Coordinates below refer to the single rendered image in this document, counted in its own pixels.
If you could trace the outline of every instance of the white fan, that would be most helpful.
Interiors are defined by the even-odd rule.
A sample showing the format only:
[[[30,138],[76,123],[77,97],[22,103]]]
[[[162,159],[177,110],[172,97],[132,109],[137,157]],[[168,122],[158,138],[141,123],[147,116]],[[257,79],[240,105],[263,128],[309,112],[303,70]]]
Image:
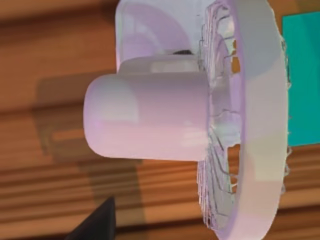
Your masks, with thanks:
[[[105,157],[198,161],[204,223],[221,240],[260,240],[288,173],[283,47],[267,0],[121,0],[117,74],[88,87],[86,140]]]

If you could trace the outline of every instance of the teal square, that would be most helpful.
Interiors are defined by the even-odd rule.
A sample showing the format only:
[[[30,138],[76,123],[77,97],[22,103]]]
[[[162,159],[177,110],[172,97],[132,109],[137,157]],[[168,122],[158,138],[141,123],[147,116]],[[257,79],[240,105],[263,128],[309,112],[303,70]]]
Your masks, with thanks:
[[[284,16],[289,60],[288,143],[320,143],[320,12]]]

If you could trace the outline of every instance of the wooden surface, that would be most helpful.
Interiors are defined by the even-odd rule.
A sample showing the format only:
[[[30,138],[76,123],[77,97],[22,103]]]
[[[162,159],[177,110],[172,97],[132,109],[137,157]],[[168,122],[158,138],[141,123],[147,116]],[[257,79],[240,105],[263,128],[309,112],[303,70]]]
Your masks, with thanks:
[[[281,16],[318,0],[270,0]],[[207,240],[193,162],[105,159],[82,129],[83,97],[115,72],[112,0],[0,1],[0,239],[65,234],[115,195],[118,240]],[[231,168],[237,149],[230,151]],[[320,145],[295,148],[266,239],[320,239]],[[135,226],[149,225],[138,230]]]

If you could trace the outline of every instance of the dark object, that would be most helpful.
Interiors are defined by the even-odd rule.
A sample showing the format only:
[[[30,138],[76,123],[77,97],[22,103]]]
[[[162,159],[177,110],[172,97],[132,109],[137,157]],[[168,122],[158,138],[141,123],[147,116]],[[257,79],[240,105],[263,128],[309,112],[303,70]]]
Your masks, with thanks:
[[[173,53],[173,55],[193,55],[190,50],[180,50]]]
[[[88,216],[65,240],[114,240],[116,236],[116,205],[108,198]]]

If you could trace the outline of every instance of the fan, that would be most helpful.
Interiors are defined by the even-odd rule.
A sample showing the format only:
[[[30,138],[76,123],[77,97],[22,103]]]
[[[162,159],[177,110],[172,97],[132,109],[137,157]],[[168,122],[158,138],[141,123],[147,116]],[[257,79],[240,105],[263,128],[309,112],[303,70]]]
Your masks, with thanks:
[[[85,95],[88,145],[104,157],[198,161],[204,223],[221,240],[262,239],[289,173],[285,51],[267,0],[121,0],[117,74]]]

